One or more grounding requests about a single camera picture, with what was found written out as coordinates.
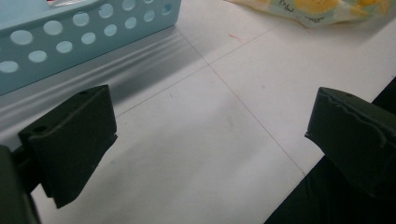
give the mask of yellow plastic bag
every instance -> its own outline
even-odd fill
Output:
[[[381,17],[396,0],[226,0],[299,21],[306,27]]]

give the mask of round hole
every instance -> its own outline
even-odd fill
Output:
[[[47,127],[46,126],[40,126],[40,127],[37,127],[37,128],[35,128],[35,129],[33,129],[33,132],[35,132],[35,133],[42,133],[42,132],[44,132],[44,131],[46,131],[47,130]]]
[[[33,42],[33,36],[28,31],[19,30],[12,33],[11,40],[17,45],[28,45]]]
[[[0,72],[2,73],[14,73],[18,70],[18,68],[18,64],[12,61],[0,63]]]
[[[68,52],[72,51],[73,44],[69,41],[63,41],[56,46],[56,49],[60,53],[68,53]]]
[[[113,11],[113,6],[111,6],[110,4],[104,4],[99,9],[99,15],[102,18],[109,18],[113,15]]]
[[[148,12],[145,13],[145,21],[152,21],[154,20],[155,17],[155,12],[153,10],[150,10]]]
[[[43,50],[36,50],[29,54],[29,59],[33,63],[42,63],[47,59],[47,53]]]
[[[78,12],[73,17],[73,23],[76,26],[85,26],[90,22],[90,16],[85,12]]]
[[[172,9],[172,5],[166,4],[163,7],[163,15],[168,15],[171,12],[171,9]]]
[[[122,2],[122,8],[124,10],[132,10],[134,8],[134,5],[136,5],[135,0],[124,0]]]
[[[136,23],[137,23],[137,19],[135,17],[131,17],[128,20],[126,20],[125,27],[127,29],[132,29],[136,26]]]
[[[96,35],[94,33],[87,33],[81,37],[81,42],[83,44],[92,44],[96,40]]]
[[[44,25],[44,31],[49,35],[58,35],[63,29],[62,24],[58,21],[48,21]]]
[[[117,26],[114,24],[108,25],[105,28],[105,35],[113,36],[117,32]]]

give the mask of yellow package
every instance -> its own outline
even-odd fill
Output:
[[[297,20],[306,27],[361,21],[388,14],[396,0],[226,0]]]

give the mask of table surface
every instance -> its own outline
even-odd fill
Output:
[[[318,88],[371,102],[396,75],[395,17],[305,29],[184,0],[174,27],[1,96],[0,143],[108,84],[119,139],[73,203],[33,192],[44,224],[263,223],[323,156],[304,138]]]

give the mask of blue plastic basket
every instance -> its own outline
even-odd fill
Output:
[[[6,0],[0,1],[4,8]],[[45,5],[35,13],[27,8],[29,14],[15,15],[15,20],[9,17],[12,13],[0,16],[0,95],[174,25],[180,4],[87,0],[65,7]]]

